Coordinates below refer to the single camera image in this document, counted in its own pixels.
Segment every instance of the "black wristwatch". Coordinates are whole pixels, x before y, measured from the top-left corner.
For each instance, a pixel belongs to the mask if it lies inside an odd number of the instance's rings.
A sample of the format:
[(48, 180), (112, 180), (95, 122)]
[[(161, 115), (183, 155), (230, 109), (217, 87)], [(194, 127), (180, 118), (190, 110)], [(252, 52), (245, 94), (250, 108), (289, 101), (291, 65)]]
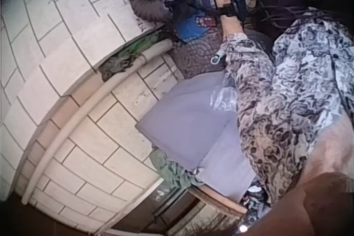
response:
[(217, 8), (219, 15), (225, 15), (227, 17), (237, 17), (236, 9), (233, 3), (224, 4), (221, 8)]

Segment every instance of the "floral patterned sleeve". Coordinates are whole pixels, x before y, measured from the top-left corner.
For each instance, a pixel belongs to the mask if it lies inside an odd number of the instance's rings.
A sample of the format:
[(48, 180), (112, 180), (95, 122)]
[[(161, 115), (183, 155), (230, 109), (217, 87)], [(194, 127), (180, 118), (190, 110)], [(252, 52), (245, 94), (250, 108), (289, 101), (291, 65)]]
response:
[(339, 22), (297, 20), (269, 56), (245, 34), (225, 38), (237, 91), (242, 151), (272, 202), (289, 189), (320, 132), (347, 114), (354, 126), (354, 40)]
[(227, 36), (222, 49), (227, 55), (227, 72), (236, 84), (242, 151), (275, 202), (286, 192), (300, 167), (297, 162), (289, 165), (284, 162), (284, 141), (291, 129), (288, 123), (283, 123), (287, 117), (286, 109), (282, 108), (285, 100), (273, 91), (274, 64), (243, 33)]

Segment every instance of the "light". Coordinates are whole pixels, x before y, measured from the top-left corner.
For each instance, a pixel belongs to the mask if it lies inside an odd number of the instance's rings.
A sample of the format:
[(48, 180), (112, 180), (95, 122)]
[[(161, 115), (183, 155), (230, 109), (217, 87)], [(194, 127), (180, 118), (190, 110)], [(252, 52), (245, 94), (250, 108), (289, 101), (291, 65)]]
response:
[(247, 226), (241, 225), (240, 226), (240, 232), (246, 232), (248, 230)]

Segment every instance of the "gray tarp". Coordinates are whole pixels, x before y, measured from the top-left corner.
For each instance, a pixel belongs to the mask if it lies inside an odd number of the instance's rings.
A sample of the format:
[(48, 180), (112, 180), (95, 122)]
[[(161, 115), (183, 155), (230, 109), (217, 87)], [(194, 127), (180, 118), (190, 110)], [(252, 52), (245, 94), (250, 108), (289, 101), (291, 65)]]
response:
[(222, 72), (206, 73), (178, 83), (136, 125), (170, 160), (235, 201), (255, 174), (242, 154), (236, 113), (213, 110), (210, 97), (223, 81)]

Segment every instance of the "plastic bag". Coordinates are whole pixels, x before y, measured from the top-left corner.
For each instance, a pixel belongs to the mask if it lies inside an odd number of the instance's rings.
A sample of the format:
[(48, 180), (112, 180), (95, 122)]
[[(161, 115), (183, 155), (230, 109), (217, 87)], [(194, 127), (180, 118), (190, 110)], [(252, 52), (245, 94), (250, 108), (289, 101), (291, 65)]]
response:
[(210, 106), (214, 110), (236, 112), (235, 82), (229, 74), (225, 74), (222, 85), (219, 85), (210, 97)]

